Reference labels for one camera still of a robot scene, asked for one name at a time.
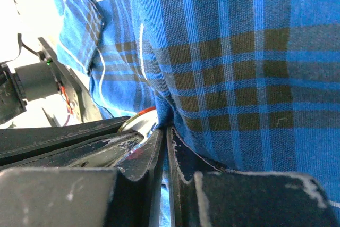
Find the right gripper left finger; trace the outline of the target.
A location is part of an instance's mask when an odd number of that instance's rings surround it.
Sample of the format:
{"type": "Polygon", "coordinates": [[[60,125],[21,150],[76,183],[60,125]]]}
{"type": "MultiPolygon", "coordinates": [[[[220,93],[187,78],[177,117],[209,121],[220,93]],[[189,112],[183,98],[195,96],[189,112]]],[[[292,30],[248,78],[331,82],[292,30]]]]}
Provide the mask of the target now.
{"type": "Polygon", "coordinates": [[[163,132],[112,166],[1,172],[1,226],[158,226],[163,132]]]}

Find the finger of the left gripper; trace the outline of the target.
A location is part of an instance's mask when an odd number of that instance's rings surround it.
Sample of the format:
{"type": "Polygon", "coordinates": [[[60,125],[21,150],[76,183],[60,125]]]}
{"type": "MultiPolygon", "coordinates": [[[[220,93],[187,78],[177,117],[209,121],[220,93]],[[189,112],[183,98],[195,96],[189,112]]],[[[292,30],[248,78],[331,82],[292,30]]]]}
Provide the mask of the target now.
{"type": "Polygon", "coordinates": [[[65,127],[2,129],[1,166],[114,134],[128,119],[123,116],[65,127]]]}

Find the round brown badge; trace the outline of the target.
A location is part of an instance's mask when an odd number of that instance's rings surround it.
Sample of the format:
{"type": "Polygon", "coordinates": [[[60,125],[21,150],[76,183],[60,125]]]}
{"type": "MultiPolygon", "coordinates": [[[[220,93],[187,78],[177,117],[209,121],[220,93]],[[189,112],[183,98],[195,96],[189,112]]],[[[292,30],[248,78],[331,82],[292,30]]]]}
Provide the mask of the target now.
{"type": "Polygon", "coordinates": [[[122,124],[122,126],[118,129],[118,132],[136,131],[143,136],[141,142],[134,146],[129,151],[129,154],[132,154],[145,144],[147,139],[152,135],[158,126],[158,123],[159,121],[156,107],[152,106],[130,117],[122,124]]]}

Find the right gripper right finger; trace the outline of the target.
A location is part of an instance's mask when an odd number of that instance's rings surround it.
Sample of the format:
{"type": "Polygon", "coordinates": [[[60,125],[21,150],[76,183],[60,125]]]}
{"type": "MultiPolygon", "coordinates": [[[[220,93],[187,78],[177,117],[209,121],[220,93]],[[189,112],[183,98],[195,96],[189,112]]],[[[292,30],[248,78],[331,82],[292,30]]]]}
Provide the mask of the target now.
{"type": "Polygon", "coordinates": [[[225,169],[166,132],[172,226],[339,226],[318,182],[299,172],[225,169]]]}

